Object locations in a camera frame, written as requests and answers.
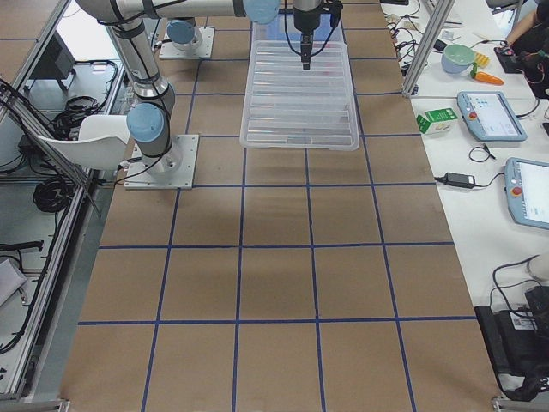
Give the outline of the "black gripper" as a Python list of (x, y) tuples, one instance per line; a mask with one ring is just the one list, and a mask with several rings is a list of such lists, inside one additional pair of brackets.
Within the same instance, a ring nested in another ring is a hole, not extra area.
[(320, 24), (320, 0), (294, 0), (293, 25), (301, 33), (300, 60), (303, 70), (311, 68), (314, 32)]

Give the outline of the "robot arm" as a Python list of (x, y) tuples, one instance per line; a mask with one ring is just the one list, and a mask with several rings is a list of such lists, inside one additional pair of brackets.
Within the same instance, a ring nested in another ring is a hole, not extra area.
[(176, 44), (186, 45), (198, 34), (197, 17), (228, 16), (268, 24), (279, 14), (279, 1), (80, 1), (78, 5), (113, 36), (113, 43), (133, 82), (137, 105), (127, 115), (131, 137), (142, 153), (145, 172), (171, 173), (182, 163), (174, 148), (171, 115), (175, 91), (161, 74), (145, 18), (168, 20), (166, 31)]
[(166, 34), (179, 50), (194, 50), (202, 44), (202, 34), (194, 18), (170, 20), (166, 25)]

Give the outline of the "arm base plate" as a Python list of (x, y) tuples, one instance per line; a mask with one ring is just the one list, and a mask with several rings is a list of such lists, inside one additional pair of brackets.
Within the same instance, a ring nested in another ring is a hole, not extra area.
[(214, 27), (188, 27), (170, 24), (160, 45), (160, 59), (209, 59), (214, 44)]
[(130, 177), (123, 181), (127, 190), (171, 190), (192, 188), (196, 170), (198, 135), (176, 135), (172, 147), (159, 162), (142, 155), (136, 143), (133, 144), (132, 158), (128, 168)]

